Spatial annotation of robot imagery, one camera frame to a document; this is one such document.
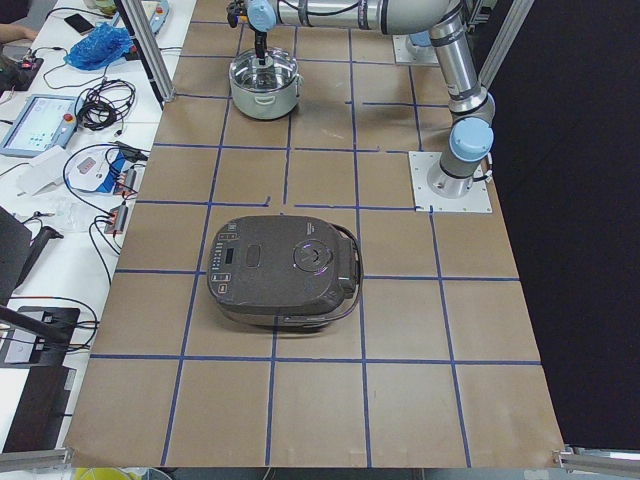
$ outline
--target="white mounting plate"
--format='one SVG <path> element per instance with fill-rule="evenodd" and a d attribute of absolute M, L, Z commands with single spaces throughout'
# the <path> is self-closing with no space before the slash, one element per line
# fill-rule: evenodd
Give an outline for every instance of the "white mounting plate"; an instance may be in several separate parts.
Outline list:
<path fill-rule="evenodd" d="M 426 65 L 439 66 L 436 51 L 433 47 L 422 47 L 416 53 L 407 49 L 408 35 L 393 36 L 393 52 L 396 55 L 396 63 L 401 65 Z"/>
<path fill-rule="evenodd" d="M 489 192 L 484 181 L 474 182 L 471 190 L 461 198 L 444 198 L 427 185 L 427 173 L 440 160 L 441 152 L 409 152 L 413 201 L 418 212 L 492 213 Z M 475 176 L 483 175 L 478 167 Z"/>

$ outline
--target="silver pot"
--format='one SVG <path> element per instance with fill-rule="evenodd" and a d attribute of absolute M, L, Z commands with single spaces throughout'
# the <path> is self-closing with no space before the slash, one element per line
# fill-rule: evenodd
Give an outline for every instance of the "silver pot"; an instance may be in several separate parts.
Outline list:
<path fill-rule="evenodd" d="M 267 50 L 260 65 L 254 50 L 238 55 L 229 67 L 233 103 L 245 115 L 273 120 L 298 104 L 302 77 L 298 63 L 279 48 Z"/>

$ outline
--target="blue joint cap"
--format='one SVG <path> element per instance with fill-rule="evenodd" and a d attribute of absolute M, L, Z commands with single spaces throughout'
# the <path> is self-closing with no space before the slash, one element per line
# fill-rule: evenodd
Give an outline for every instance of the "blue joint cap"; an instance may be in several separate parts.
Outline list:
<path fill-rule="evenodd" d="M 453 154 L 463 162 L 477 162 L 489 153 L 493 145 L 493 130 L 480 118 L 465 118 L 456 123 L 449 135 Z"/>
<path fill-rule="evenodd" d="M 276 12 L 268 0 L 249 0 L 249 22 L 259 32 L 268 32 L 276 26 Z"/>
<path fill-rule="evenodd" d="M 426 31 L 419 32 L 419 33 L 412 33 L 411 35 L 409 35 L 409 38 L 411 39 L 411 44 L 416 47 L 431 46 L 431 39 L 429 38 L 429 33 Z"/>

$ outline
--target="blue plastic bag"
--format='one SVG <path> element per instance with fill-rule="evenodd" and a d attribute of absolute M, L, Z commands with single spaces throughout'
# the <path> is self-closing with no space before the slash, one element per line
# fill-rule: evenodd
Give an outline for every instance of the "blue plastic bag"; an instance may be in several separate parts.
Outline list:
<path fill-rule="evenodd" d="M 98 70 L 129 53 L 133 42 L 126 28 L 98 25 L 73 47 L 64 60 L 80 70 Z"/>

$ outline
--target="person's arm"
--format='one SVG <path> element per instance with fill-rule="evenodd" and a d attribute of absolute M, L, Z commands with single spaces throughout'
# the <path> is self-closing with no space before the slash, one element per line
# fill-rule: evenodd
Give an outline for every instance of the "person's arm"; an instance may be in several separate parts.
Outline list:
<path fill-rule="evenodd" d="M 35 40 L 38 32 L 22 25 L 0 24 L 0 44 L 15 40 Z"/>

